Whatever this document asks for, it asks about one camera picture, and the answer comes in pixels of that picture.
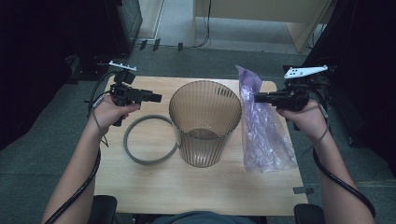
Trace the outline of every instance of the gray ring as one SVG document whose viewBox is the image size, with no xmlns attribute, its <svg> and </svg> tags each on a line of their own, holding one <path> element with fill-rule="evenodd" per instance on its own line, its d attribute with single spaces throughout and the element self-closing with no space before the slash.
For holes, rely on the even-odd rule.
<svg viewBox="0 0 396 224">
<path fill-rule="evenodd" d="M 141 121 L 145 120 L 145 119 L 162 119 L 165 120 L 166 122 L 172 124 L 172 120 L 170 120 L 169 118 L 162 116 L 162 115 L 146 115 L 140 119 L 135 120 L 134 122 L 131 123 L 131 125 L 129 125 L 128 129 L 125 132 L 124 138 L 123 138 L 123 145 L 125 148 L 126 153 L 128 154 L 128 156 L 135 162 L 141 164 L 141 165 L 146 165 L 146 166 L 151 166 L 151 165 L 157 165 L 160 164 L 163 161 L 166 161 L 167 159 L 169 159 L 176 151 L 177 149 L 177 143 L 175 143 L 175 146 L 172 148 L 172 150 L 166 154 L 164 157 L 159 158 L 158 160 L 155 161 L 142 161 L 139 160 L 138 158 L 136 158 L 134 155 L 132 155 L 132 153 L 129 151 L 128 148 L 128 136 L 129 133 L 131 132 L 132 128 L 134 126 L 136 126 L 136 124 L 140 123 Z"/>
</svg>

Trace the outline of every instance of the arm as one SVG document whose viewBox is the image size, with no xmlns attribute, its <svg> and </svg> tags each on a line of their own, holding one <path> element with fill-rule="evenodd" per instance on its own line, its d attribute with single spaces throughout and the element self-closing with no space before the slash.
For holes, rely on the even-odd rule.
<svg viewBox="0 0 396 224">
<path fill-rule="evenodd" d="M 102 134 L 107 133 L 110 125 L 120 117 L 127 117 L 136 111 L 139 105 L 116 106 L 110 96 L 106 96 L 101 104 L 91 113 L 87 125 L 78 141 L 77 147 L 67 164 L 64 173 L 53 191 L 45 209 L 41 222 L 46 222 L 50 216 L 64 204 L 90 175 L 98 154 Z M 87 189 L 71 204 L 71 206 L 57 219 L 56 223 L 87 223 L 92 208 L 94 179 Z"/>
<path fill-rule="evenodd" d="M 299 112 L 278 110 L 286 119 L 292 120 L 314 144 L 320 163 L 332 174 L 357 189 L 349 175 L 337 145 L 329 132 L 318 103 L 309 101 Z M 319 172 L 323 210 L 327 224 L 333 223 L 375 223 L 370 210 L 358 198 L 346 191 L 322 172 Z"/>
</svg>

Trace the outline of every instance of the white controller tracker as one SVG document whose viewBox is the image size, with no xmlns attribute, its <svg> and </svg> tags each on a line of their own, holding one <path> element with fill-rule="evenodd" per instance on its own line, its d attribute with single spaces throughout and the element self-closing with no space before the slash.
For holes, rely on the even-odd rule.
<svg viewBox="0 0 396 224">
<path fill-rule="evenodd" d="M 308 67 L 308 68 L 290 68 L 289 71 L 285 74 L 284 78 L 296 78 L 296 77 L 306 77 L 318 72 L 326 71 L 328 67 L 323 65 L 322 67 Z"/>
<path fill-rule="evenodd" d="M 124 65 L 122 65 L 122 63 L 117 64 L 117 63 L 113 63 L 113 61 L 110 61 L 110 63 L 108 63 L 108 64 L 116 66 L 116 67 L 128 69 L 128 70 L 136 71 L 136 67 L 130 67 L 129 65 L 124 66 Z"/>
</svg>

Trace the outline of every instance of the person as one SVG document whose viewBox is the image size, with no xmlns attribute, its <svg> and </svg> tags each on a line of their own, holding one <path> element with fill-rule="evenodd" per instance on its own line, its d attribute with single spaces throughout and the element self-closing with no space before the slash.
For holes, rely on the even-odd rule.
<svg viewBox="0 0 396 224">
<path fill-rule="evenodd" d="M 129 113 L 137 109 L 139 109 L 139 105 L 134 104 L 116 106 L 111 96 L 105 96 L 91 112 L 72 158 L 49 198 L 42 223 L 45 223 L 89 176 L 103 134 L 107 133 L 108 128 L 120 117 L 126 118 Z M 277 112 L 284 118 L 293 121 L 305 133 L 314 145 L 320 162 L 331 173 L 356 189 L 332 135 L 326 132 L 327 124 L 316 101 L 310 100 L 307 106 L 299 112 L 280 109 Z M 359 199 L 335 184 L 322 172 L 319 172 L 319 178 L 327 224 L 375 223 L 369 209 Z M 87 223 L 92 207 L 93 190 L 94 179 L 76 201 L 56 220 L 56 223 Z M 192 212 L 171 217 L 159 217 L 153 223 L 173 223 L 174 221 L 179 221 L 178 223 L 251 223 L 241 217 L 221 216 L 210 212 Z"/>
</svg>

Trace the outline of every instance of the wooden table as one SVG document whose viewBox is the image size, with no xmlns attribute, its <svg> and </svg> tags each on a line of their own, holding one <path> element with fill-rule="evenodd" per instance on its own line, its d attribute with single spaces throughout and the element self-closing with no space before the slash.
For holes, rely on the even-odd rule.
<svg viewBox="0 0 396 224">
<path fill-rule="evenodd" d="M 307 203 L 304 194 L 294 194 L 292 189 L 303 185 L 299 169 L 248 173 L 243 164 L 240 124 L 224 148 L 220 161 L 208 168 L 188 165 L 178 150 L 169 160 L 155 166 L 143 166 L 128 157 L 122 138 L 129 124 L 151 114 L 169 118 L 168 106 L 173 93 L 195 80 L 199 78 L 135 78 L 133 88 L 161 94 L 163 100 L 161 103 L 143 102 L 140 111 L 132 113 L 121 127 L 110 127 L 106 135 L 109 148 L 101 146 L 102 160 L 95 194 L 115 196 L 119 201 L 119 213 L 178 214 L 208 210 L 223 215 L 293 216 L 295 204 Z M 238 80 L 210 80 L 226 85 L 239 96 Z M 275 83 L 263 82 L 262 90 L 275 89 Z M 286 121 L 282 120 L 289 134 Z M 176 141 L 172 126 L 156 119 L 141 122 L 129 136 L 128 148 L 141 160 L 159 159 Z"/>
</svg>

